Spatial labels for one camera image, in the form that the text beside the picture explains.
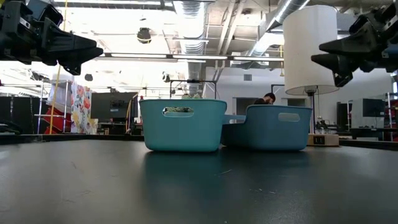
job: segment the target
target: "person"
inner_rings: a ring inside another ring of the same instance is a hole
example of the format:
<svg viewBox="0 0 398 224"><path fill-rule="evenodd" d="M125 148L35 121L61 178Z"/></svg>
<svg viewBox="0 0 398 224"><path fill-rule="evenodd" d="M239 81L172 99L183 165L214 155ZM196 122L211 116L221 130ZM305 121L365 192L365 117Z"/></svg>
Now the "person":
<svg viewBox="0 0 398 224"><path fill-rule="evenodd" d="M273 105L275 103L276 97L273 93L267 93L263 98L256 99L255 105Z"/></svg>

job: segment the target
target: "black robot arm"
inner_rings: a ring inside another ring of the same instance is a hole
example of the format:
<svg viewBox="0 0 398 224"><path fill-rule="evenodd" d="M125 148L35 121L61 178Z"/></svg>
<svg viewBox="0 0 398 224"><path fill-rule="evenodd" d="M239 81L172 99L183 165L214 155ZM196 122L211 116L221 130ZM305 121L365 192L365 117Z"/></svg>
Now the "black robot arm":
<svg viewBox="0 0 398 224"><path fill-rule="evenodd" d="M360 15L349 28L349 36L321 44L319 49L328 54L313 55L311 60L329 68L337 87L353 79L358 68L371 72L385 68L398 69L398 1L388 7Z"/></svg>
<svg viewBox="0 0 398 224"><path fill-rule="evenodd" d="M5 1L0 8L0 60L30 65L58 63L72 75L81 65L103 53L94 40L59 29L62 15L40 0Z"/></svg>

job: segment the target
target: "floral fabric panel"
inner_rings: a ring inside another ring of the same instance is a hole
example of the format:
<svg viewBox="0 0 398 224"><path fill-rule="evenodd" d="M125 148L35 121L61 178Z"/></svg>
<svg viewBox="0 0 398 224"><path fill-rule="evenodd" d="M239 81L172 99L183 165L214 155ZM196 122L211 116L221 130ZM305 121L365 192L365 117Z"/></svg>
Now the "floral fabric panel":
<svg viewBox="0 0 398 224"><path fill-rule="evenodd" d="M96 134L98 120L91 119L91 90L73 82L71 84L71 133Z"/></svg>

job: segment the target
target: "white lamp shade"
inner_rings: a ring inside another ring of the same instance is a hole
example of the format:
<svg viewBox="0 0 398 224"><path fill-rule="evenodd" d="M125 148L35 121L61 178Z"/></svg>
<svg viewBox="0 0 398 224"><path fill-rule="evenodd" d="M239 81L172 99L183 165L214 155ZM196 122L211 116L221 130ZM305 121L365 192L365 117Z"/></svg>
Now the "white lamp shade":
<svg viewBox="0 0 398 224"><path fill-rule="evenodd" d="M338 90L332 72L311 56L322 54L319 45L337 39L336 10L330 6L310 6L293 12L284 21L285 89L289 95L317 94Z"/></svg>

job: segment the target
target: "black table surface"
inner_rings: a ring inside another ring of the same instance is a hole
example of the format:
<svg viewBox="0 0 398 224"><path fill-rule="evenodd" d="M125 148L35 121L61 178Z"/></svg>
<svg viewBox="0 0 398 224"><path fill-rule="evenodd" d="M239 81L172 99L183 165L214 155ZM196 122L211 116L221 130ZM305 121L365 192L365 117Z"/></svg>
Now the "black table surface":
<svg viewBox="0 0 398 224"><path fill-rule="evenodd" d="M150 152L143 142L0 147L0 223L397 223L398 152Z"/></svg>

